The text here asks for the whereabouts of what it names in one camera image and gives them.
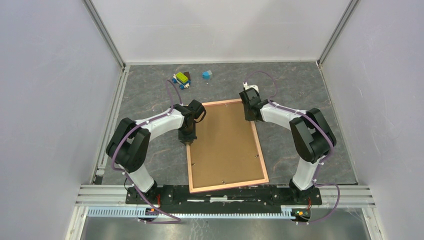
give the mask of light blue cube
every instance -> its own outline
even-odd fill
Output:
[[[211,78],[212,78],[212,71],[211,71],[211,70],[209,70],[209,71],[205,71],[204,73],[202,73],[202,74],[201,74],[201,76],[202,76],[204,79],[211,79]]]

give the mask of wall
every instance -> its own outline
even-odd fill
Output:
[[[349,0],[93,0],[126,62],[317,60]]]
[[[388,239],[421,239],[424,2],[361,1],[323,74]]]
[[[0,9],[0,238],[64,239],[120,68],[80,0]]]

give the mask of gray wall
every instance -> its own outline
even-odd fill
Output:
[[[120,68],[80,0],[0,9],[0,238],[63,239]]]
[[[424,1],[363,0],[323,64],[359,180],[388,239],[421,239]]]

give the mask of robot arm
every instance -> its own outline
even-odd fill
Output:
[[[244,85],[239,93],[244,106],[244,117],[247,121],[274,123],[291,131],[297,153],[300,155],[296,174],[290,181],[290,187],[300,196],[303,191],[312,189],[312,179],[320,160],[328,154],[330,146],[318,132],[311,132],[314,126],[297,113],[310,117],[327,134],[336,145],[336,138],[321,111],[313,108],[309,111],[283,110],[271,105],[267,99],[261,100],[258,87]]]
[[[178,129],[178,139],[184,144],[190,144],[197,138],[195,120],[206,114],[203,105],[196,100],[191,101],[188,106],[176,104],[173,106],[173,111],[170,110],[136,121],[129,118],[122,119],[106,148],[107,155],[112,157],[124,136],[137,125],[146,122],[129,136],[132,142],[128,140],[124,142],[115,159],[144,193],[155,184],[144,165],[149,142],[170,130]]]

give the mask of brown board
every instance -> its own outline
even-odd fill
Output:
[[[240,99],[203,103],[206,117],[187,145],[190,193],[269,182],[255,123]]]

